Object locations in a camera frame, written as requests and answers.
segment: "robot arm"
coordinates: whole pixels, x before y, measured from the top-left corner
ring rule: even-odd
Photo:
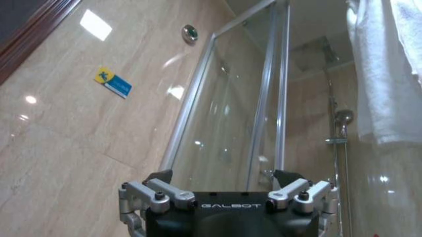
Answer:
[[[298,174],[275,173],[284,184],[288,177],[298,178]],[[171,171],[164,171],[119,189],[120,221],[132,237],[335,235],[337,188],[326,181],[311,186],[298,178],[268,193],[194,193],[170,185],[170,180]]]

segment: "round wall fixture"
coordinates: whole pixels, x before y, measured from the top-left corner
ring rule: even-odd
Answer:
[[[186,25],[182,28],[182,37],[188,44],[195,44],[198,40],[198,31],[194,26]]]

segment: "glass shower door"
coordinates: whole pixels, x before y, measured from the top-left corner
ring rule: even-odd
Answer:
[[[270,9],[222,33],[212,44],[172,165],[172,184],[187,190],[247,188],[267,39],[251,34],[254,24],[267,34]]]

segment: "silver metal bracket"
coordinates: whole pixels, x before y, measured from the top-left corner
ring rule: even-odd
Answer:
[[[139,182],[130,182],[119,189],[119,212],[120,221],[127,225],[131,237],[144,237],[146,231],[142,226],[142,218],[136,210],[143,214],[143,209],[150,207],[156,214],[170,210],[170,197],[156,193]]]
[[[337,221],[337,213],[329,214],[322,213],[319,215],[319,233],[318,237],[333,237],[335,236],[335,229],[333,228],[333,225]]]
[[[268,200],[266,203],[267,209],[272,211],[283,210],[287,208],[288,201],[294,198],[299,192],[304,191],[310,187],[310,183],[306,179],[298,179],[284,188],[268,193]]]
[[[183,210],[194,210],[198,206],[195,195],[191,191],[178,189],[175,186],[163,182],[160,179],[147,181],[147,186],[156,192],[163,192],[174,202],[176,208]]]
[[[341,138],[341,137],[333,137],[327,138],[325,140],[326,144],[333,145],[333,144],[346,144],[347,143],[347,138]]]
[[[306,198],[295,195],[294,204],[295,210],[302,213],[311,213],[314,211],[314,207],[318,202],[322,201],[323,198],[329,198],[329,194],[331,191],[331,185],[326,181],[319,181],[311,188],[307,190]]]

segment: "glass panel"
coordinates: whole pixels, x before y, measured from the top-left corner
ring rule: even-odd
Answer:
[[[267,104],[263,119],[263,134],[259,140],[259,150],[251,163],[251,177],[250,177],[250,191],[272,191],[274,182],[272,174],[275,169],[275,149],[276,149],[276,116],[278,116],[278,93],[279,93],[279,73],[282,63],[282,42],[287,33],[286,27],[286,12],[287,9],[280,9],[286,5],[278,6],[278,11],[274,16],[275,23],[275,47],[274,47],[274,60],[272,60],[272,74],[270,80],[270,87],[267,92]],[[259,36],[258,26],[251,26],[251,32],[254,36]],[[268,41],[268,37],[260,38],[260,40]]]
[[[247,30],[256,21],[268,29],[267,9],[215,40],[172,168],[183,189],[246,189],[266,49]]]
[[[350,236],[350,230],[347,153],[339,140],[342,136],[335,117],[343,109],[355,111],[355,106],[343,100],[345,96],[357,92],[354,70],[346,32],[294,44],[290,51],[284,167],[286,171],[300,173],[314,182],[330,181],[339,188],[338,223],[342,223],[343,233],[339,236]],[[354,136],[354,126],[355,122],[349,137]]]

